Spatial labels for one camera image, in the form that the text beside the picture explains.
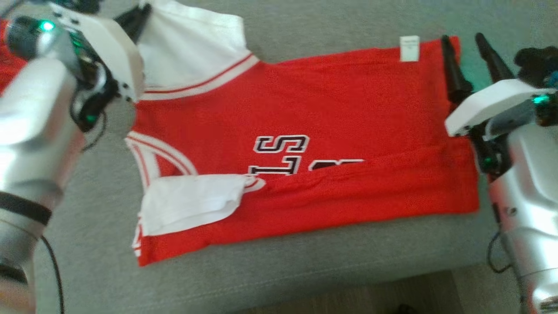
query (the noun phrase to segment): black lettering with white outline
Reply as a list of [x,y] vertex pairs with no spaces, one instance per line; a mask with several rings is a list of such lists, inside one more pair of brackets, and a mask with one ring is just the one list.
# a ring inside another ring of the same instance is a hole
[[299,171],[301,156],[284,156],[283,163],[288,164],[286,167],[260,167],[260,166],[249,166],[249,174],[284,174],[291,175]]
[[326,168],[331,166],[339,166],[343,164],[354,164],[361,163],[364,159],[340,159],[340,160],[314,160],[308,166],[308,171],[313,171],[320,168]]
[[304,153],[310,138],[307,135],[280,135],[275,138],[273,146],[267,146],[272,142],[273,136],[258,136],[254,144],[254,151],[259,154],[277,154],[287,146],[287,153]]

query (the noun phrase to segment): wooden floor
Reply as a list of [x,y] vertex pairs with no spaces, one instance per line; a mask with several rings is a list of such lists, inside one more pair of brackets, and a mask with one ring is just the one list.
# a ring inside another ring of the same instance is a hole
[[396,282],[322,294],[240,314],[395,314],[400,304],[418,314],[519,313],[512,272],[493,274],[485,265]]

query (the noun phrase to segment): red fabric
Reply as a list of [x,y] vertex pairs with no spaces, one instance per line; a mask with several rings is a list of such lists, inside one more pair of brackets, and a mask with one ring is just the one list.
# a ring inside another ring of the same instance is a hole
[[25,61],[12,55],[4,43],[4,31],[8,21],[0,21],[0,94],[13,77],[25,66]]
[[[459,51],[457,38],[452,39]],[[399,48],[368,49],[280,64],[258,63],[210,92],[137,105],[133,130],[181,151],[199,174],[286,166],[260,174],[228,218],[191,230],[142,236],[141,266],[212,244],[228,244],[401,217],[478,208],[477,171],[467,139],[447,136],[440,41],[421,44],[420,61]],[[303,153],[259,154],[259,136],[306,135]],[[364,162],[309,171],[314,160]],[[170,163],[163,176],[181,175]]]

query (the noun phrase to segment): white label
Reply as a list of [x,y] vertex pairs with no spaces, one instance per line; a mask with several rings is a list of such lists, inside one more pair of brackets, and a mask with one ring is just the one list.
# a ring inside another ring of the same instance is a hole
[[401,36],[401,62],[413,62],[419,60],[420,38],[418,36]]

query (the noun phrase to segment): gray fabric surface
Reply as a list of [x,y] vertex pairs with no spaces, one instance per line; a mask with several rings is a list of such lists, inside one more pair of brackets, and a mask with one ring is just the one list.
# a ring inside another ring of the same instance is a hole
[[[114,16],[135,1],[105,2],[103,14]],[[509,63],[522,47],[558,44],[551,27],[558,13],[553,0],[185,3],[244,17],[250,49],[269,62],[396,46],[401,35],[422,40],[459,35],[463,67],[477,88],[488,85],[489,76],[475,49],[475,32],[484,32]],[[31,7],[20,12],[26,11],[44,14]],[[409,218],[211,247],[140,269],[131,241],[141,184],[122,140],[133,108],[116,103],[108,113],[108,133],[81,159],[46,233],[59,260],[68,313],[230,312],[450,269],[482,261],[496,228],[481,185],[482,210],[474,215]],[[56,313],[54,276],[41,244],[35,262],[39,312]]]

